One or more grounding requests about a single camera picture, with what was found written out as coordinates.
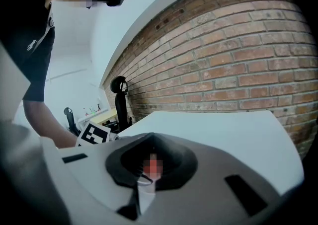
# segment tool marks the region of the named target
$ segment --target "brick wall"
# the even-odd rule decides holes
[[[301,155],[317,131],[315,41],[292,0],[179,0],[156,16],[120,56],[111,80],[129,83],[133,122],[156,110],[268,109]]]

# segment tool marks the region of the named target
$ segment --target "white wall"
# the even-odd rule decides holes
[[[85,116],[84,107],[93,106],[97,110],[97,103],[100,103],[101,108],[109,108],[104,90],[98,88],[94,80],[89,46],[53,47],[44,102],[64,128],[68,127],[63,112],[66,107],[73,110],[75,122]],[[23,106],[19,107],[14,121],[31,127],[24,116]]]
[[[109,71],[138,32],[176,0],[125,0],[120,7],[100,6],[91,39],[96,81],[102,85]]]

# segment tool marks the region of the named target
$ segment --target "white table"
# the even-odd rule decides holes
[[[245,113],[153,112],[119,136],[163,133],[222,149],[262,175],[279,194],[300,184],[297,150],[270,111]]]
[[[103,108],[99,111],[97,111],[95,114],[89,114],[87,116],[84,116],[84,117],[81,117],[78,119],[78,125],[80,127],[81,130],[83,130],[85,128],[85,123],[88,122],[89,120],[91,120],[92,118],[102,114],[102,113],[105,113],[107,112],[108,109],[107,108]]]

